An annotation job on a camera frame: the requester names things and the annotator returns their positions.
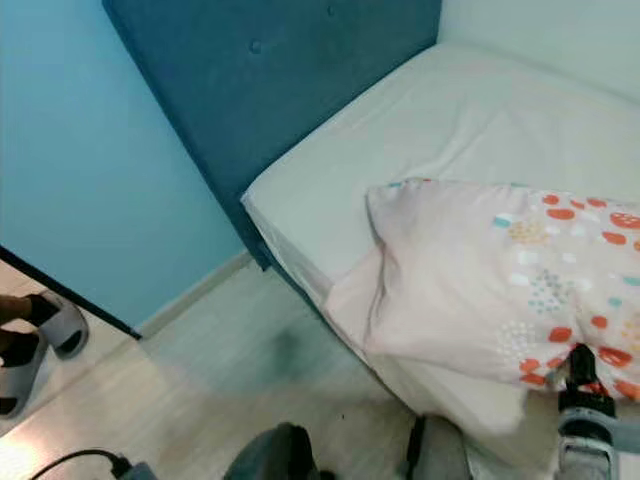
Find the black cable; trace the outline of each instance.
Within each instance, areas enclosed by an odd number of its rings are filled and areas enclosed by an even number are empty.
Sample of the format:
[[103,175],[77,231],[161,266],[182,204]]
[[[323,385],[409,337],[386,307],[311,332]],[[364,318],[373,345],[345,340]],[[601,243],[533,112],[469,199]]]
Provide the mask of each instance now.
[[87,450],[78,450],[77,452],[73,452],[68,455],[65,455],[64,457],[59,458],[55,462],[50,463],[49,465],[44,467],[42,470],[38,471],[38,473],[33,475],[29,480],[37,480],[38,478],[42,478],[42,476],[45,473],[53,470],[61,463],[71,460],[72,458],[83,457],[86,455],[98,455],[108,459],[111,462],[111,473],[116,478],[124,475],[126,472],[128,472],[132,468],[131,463],[125,457],[119,457],[114,453],[108,452],[106,450],[101,450],[99,448],[91,448]]

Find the blue wall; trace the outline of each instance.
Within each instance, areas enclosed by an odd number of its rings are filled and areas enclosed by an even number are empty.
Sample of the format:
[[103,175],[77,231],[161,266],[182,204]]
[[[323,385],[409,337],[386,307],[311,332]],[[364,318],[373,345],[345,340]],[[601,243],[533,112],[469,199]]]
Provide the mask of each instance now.
[[130,325],[241,251],[99,0],[0,2],[0,242]]

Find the mattress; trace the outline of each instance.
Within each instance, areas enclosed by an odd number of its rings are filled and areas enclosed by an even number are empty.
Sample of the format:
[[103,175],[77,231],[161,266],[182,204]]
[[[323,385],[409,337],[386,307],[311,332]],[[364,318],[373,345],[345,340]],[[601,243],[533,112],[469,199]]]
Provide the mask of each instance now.
[[446,414],[512,464],[546,468],[554,462],[554,398],[359,349],[371,292],[342,279],[356,266],[376,274],[365,192],[422,176],[638,201],[638,131],[636,105],[487,51],[440,44],[281,157],[243,203],[278,262],[409,406]]

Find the bed frame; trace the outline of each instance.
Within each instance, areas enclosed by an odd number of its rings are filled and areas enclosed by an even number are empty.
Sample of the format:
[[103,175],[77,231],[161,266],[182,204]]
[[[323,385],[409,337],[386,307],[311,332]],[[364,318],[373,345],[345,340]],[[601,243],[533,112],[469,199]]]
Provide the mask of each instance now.
[[247,249],[240,197],[272,162],[436,42],[441,0],[104,0]]

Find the slipper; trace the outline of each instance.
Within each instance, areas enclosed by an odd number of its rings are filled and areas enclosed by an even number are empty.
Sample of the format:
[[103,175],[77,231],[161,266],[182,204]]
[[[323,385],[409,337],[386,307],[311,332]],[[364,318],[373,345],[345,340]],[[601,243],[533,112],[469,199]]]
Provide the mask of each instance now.
[[29,400],[36,375],[49,346],[44,335],[38,333],[38,337],[40,341],[29,363],[18,367],[0,367],[0,398],[16,399],[15,406],[8,413],[0,414],[0,420],[20,415]]
[[[89,340],[89,325],[80,313],[78,307],[66,298],[46,290],[40,294],[46,300],[58,307],[58,312],[38,327],[53,347],[53,351],[61,360],[75,357]],[[74,335],[79,335],[78,343],[72,350],[61,346]]]

